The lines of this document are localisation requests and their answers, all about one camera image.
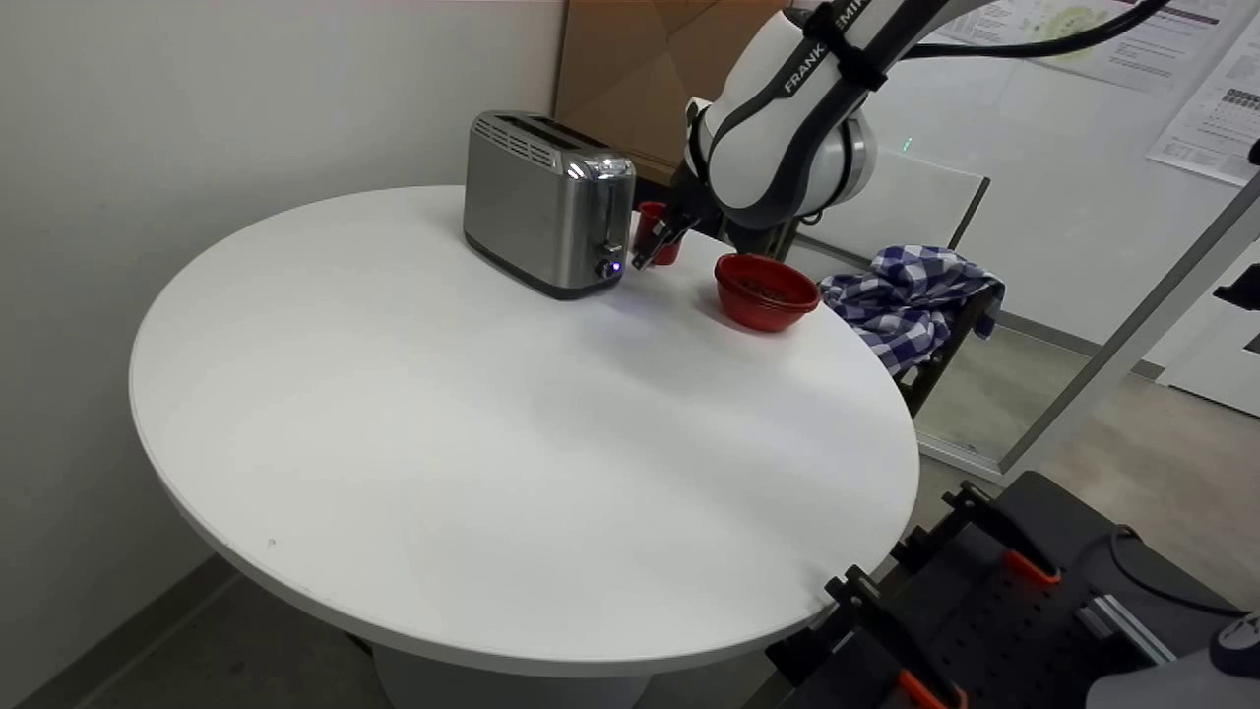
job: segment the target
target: gray floor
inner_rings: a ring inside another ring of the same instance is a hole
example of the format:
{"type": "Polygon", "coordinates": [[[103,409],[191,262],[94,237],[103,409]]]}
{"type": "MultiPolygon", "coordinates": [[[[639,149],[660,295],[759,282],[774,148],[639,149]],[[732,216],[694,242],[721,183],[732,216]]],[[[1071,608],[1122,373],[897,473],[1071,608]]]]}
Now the gray floor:
{"type": "MultiPolygon", "coordinates": [[[[921,413],[921,439],[1001,455],[1074,373],[1081,355],[1019,330],[967,343],[950,381],[921,413]]],[[[1135,524],[1158,553],[1260,608],[1260,422],[1128,380],[1071,440],[1047,478],[1097,513],[1135,524]]],[[[934,524],[960,473],[924,461],[914,520],[934,524]]],[[[657,679],[640,709],[770,706],[759,657],[657,679]]],[[[234,581],[106,686],[85,709],[380,709],[370,661],[338,629],[234,581]]]]}

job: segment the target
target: blue plaid fabric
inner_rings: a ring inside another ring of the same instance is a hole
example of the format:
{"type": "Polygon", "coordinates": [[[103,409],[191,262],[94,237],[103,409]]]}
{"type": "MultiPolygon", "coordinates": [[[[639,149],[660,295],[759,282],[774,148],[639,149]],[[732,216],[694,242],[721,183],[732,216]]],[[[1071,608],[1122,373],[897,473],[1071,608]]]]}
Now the blue plaid fabric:
{"type": "MultiPolygon", "coordinates": [[[[996,285],[971,262],[935,245],[892,245],[870,262],[870,282],[821,282],[821,303],[845,321],[891,373],[930,364],[950,343],[950,322],[967,295],[996,285]]],[[[975,335],[992,335],[996,306],[981,317],[975,335]]]]}

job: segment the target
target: white round table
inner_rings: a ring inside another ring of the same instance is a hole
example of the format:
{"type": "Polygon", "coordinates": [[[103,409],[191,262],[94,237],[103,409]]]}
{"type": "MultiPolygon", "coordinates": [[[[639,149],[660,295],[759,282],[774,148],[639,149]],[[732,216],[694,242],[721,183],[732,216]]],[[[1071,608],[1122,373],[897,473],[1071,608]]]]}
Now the white round table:
{"type": "Polygon", "coordinates": [[[202,536],[379,645],[528,679],[754,652],[874,566],[917,440],[828,306],[716,312],[712,262],[546,301],[459,237],[459,188],[303,204],[149,306],[128,406],[202,536]]]}

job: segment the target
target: cardboard box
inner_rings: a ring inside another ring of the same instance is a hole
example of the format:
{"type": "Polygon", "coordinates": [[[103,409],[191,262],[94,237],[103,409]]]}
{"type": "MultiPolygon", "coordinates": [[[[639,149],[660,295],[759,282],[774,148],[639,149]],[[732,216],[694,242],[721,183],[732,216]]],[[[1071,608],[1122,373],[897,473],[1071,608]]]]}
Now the cardboard box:
{"type": "Polygon", "coordinates": [[[681,111],[712,98],[783,0],[565,0],[551,115],[670,183],[681,111]]]}

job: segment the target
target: toaster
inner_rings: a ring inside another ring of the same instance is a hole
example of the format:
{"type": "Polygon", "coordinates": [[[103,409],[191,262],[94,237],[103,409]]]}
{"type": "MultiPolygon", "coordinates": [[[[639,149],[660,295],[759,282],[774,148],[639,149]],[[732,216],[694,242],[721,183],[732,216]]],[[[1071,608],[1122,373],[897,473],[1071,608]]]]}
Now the toaster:
{"type": "Polygon", "coordinates": [[[633,162],[543,119],[489,111],[468,132],[463,242],[570,301],[627,272],[633,162]]]}

